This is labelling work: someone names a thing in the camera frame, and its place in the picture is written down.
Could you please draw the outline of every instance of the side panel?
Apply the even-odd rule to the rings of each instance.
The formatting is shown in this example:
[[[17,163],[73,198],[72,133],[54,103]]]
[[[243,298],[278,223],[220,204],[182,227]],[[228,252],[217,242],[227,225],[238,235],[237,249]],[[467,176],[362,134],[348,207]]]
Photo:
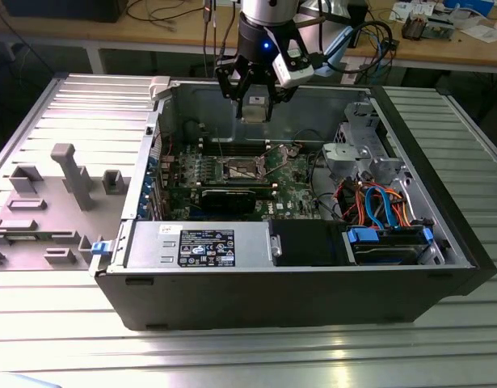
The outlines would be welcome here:
[[[392,138],[414,167],[415,171],[412,171],[412,174],[417,175],[422,181],[464,256],[479,268],[472,281],[452,293],[452,295],[466,295],[493,277],[497,269],[385,90],[375,86],[373,96],[393,131]]]
[[[132,330],[413,322],[474,270],[102,275]]]

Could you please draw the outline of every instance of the blue latch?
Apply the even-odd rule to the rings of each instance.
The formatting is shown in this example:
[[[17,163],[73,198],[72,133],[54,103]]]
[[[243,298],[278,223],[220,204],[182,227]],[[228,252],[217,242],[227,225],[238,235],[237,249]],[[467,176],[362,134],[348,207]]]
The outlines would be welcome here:
[[[428,229],[428,228],[424,228],[423,229],[423,233],[424,233],[424,237],[427,239],[427,241],[430,243],[431,241],[433,241],[433,232]]]
[[[94,242],[92,244],[92,255],[111,255],[116,240]]]
[[[348,231],[348,241],[350,243],[378,243],[379,236],[371,228],[352,228]]]

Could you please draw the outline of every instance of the blue clip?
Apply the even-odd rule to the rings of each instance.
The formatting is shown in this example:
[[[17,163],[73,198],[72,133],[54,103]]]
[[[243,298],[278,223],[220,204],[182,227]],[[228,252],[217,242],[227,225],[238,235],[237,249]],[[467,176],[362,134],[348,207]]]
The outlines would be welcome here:
[[[114,240],[99,241],[92,244],[92,255],[110,255],[113,252]]]
[[[379,236],[374,229],[371,228],[352,228],[348,231],[348,241],[350,243],[378,243]]]
[[[148,215],[146,210],[147,210],[147,206],[138,205],[137,216],[140,216],[141,218],[146,218],[146,216]]]
[[[154,168],[158,165],[158,160],[152,156],[148,157],[148,168]]]
[[[424,233],[424,237],[427,239],[427,241],[429,243],[433,241],[433,233],[430,229],[424,228],[423,233]]]

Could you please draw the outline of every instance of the blue cable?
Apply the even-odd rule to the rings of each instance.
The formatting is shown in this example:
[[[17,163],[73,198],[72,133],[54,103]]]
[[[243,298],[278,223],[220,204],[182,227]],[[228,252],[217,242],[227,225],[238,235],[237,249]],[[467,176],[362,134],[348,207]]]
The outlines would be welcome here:
[[[377,36],[375,34],[372,34],[371,32],[364,31],[364,33],[369,35],[371,38],[373,38],[376,41],[377,51],[379,52],[379,57],[380,57],[382,50],[381,50],[381,43],[379,42],[379,39],[377,38]],[[374,72],[372,77],[370,77],[372,79],[372,83],[376,80],[376,74],[379,74],[379,66],[380,65],[381,65],[381,61],[379,61],[377,63],[376,71]]]
[[[381,193],[381,196],[383,197],[383,204],[385,206],[386,220],[388,221],[390,226],[392,226],[392,227],[397,226],[397,220],[395,219],[394,214],[392,213],[392,206],[390,204],[390,199],[386,195],[385,190],[383,190],[382,188],[376,188],[376,187],[369,188],[367,190],[366,194],[364,195],[364,209],[367,212],[367,214],[369,215],[369,218],[376,223],[376,225],[379,227],[379,229],[385,229],[383,224],[381,224],[381,222],[377,218],[374,217],[374,214],[372,212],[372,206],[370,204],[370,199],[372,197],[372,192],[374,190],[378,190]]]

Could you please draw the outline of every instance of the metal extrusion profile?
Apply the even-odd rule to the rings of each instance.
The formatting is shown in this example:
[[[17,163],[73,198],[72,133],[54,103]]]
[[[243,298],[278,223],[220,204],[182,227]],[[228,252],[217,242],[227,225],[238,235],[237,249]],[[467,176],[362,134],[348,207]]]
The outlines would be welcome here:
[[[102,86],[117,82],[99,77]],[[434,90],[386,92],[497,266],[496,152],[451,99]],[[114,109],[99,104],[101,113]],[[64,388],[105,380],[116,387],[497,386],[497,275],[413,324],[134,332],[86,271],[0,272],[0,371]]]

